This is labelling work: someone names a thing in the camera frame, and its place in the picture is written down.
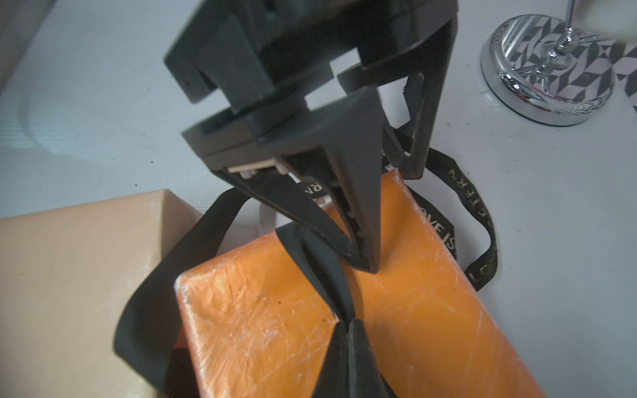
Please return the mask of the black printed ribbon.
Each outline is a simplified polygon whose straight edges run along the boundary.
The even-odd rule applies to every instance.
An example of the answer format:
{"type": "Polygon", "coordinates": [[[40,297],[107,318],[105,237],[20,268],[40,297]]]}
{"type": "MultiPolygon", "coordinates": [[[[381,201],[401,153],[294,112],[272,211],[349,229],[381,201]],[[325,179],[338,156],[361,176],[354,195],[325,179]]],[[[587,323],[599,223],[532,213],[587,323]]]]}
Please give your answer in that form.
{"type": "MultiPolygon", "coordinates": [[[[489,233],[490,246],[465,270],[475,290],[494,278],[498,265],[495,228],[474,184],[453,158],[430,149],[426,168],[459,197],[464,208],[489,233]]],[[[114,333],[114,353],[145,381],[170,397],[197,397],[189,352],[177,348],[182,328],[174,282],[183,272],[213,258],[232,222],[248,200],[232,188],[212,204],[196,225],[139,285],[125,305],[114,333]]],[[[291,222],[276,231],[287,253],[347,329],[356,318],[353,297],[336,252],[310,229],[291,222]]]]}

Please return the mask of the orange gift box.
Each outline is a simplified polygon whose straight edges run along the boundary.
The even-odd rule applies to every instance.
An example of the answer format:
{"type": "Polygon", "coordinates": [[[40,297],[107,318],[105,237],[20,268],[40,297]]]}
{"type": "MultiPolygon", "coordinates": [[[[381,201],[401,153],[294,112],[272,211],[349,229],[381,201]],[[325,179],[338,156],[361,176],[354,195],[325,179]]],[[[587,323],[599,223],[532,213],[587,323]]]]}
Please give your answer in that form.
{"type": "MultiPolygon", "coordinates": [[[[400,397],[540,397],[397,172],[382,179],[380,270],[344,267],[381,374],[400,397]]],[[[275,233],[175,283],[203,397],[308,397],[335,318],[275,233]]]]}

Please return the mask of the peach gift box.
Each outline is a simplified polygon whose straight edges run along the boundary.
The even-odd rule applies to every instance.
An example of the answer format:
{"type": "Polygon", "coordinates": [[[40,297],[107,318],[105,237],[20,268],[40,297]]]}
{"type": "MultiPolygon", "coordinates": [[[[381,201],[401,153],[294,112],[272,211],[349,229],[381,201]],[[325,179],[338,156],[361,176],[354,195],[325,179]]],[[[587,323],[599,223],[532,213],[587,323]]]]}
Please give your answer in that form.
{"type": "Polygon", "coordinates": [[[198,396],[174,283],[246,201],[161,190],[3,219],[2,396],[198,396]]]}

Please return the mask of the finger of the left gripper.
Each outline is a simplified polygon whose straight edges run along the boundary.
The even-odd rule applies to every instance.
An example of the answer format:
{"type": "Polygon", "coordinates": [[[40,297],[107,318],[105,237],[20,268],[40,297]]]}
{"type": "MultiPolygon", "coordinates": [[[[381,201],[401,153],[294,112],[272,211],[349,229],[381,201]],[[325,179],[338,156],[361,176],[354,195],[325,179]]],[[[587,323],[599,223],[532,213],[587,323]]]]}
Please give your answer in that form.
{"type": "Polygon", "coordinates": [[[383,156],[404,179],[419,179],[426,168],[434,122],[458,29],[453,17],[425,41],[373,66],[358,63],[338,74],[348,94],[363,86],[384,86],[407,78],[402,94],[410,119],[383,132],[383,156]]]}
{"type": "Polygon", "coordinates": [[[214,175],[376,273],[384,128],[377,89],[367,86],[316,110],[296,95],[244,114],[225,109],[182,136],[214,175]]]}

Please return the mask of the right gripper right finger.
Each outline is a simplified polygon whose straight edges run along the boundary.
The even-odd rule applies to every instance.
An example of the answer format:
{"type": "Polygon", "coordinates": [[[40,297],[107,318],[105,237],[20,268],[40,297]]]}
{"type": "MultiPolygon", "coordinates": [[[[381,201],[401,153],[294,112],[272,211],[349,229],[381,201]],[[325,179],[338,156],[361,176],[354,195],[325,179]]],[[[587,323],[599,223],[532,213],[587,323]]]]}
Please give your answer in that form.
{"type": "Polygon", "coordinates": [[[354,319],[348,327],[349,397],[391,397],[373,354],[364,323],[354,319]]]}

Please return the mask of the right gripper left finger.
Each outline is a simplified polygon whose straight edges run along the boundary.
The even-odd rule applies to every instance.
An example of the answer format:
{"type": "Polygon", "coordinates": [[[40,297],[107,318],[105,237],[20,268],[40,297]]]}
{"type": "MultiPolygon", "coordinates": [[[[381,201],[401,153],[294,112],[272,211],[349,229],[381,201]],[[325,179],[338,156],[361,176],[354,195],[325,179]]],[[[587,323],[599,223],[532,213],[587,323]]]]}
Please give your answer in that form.
{"type": "Polygon", "coordinates": [[[349,397],[348,382],[348,329],[344,323],[337,323],[311,397],[349,397]]]}

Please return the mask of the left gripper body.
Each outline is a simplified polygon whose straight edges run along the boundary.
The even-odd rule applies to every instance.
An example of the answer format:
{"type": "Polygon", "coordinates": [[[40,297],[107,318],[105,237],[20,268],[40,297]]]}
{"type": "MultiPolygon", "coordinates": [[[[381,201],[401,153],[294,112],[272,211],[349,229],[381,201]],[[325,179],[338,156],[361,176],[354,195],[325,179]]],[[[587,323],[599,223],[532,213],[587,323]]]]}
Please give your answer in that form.
{"type": "Polygon", "coordinates": [[[455,1],[203,1],[164,62],[192,103],[221,91],[240,114],[331,78],[356,50],[353,77],[384,85],[432,62],[455,1]]]}

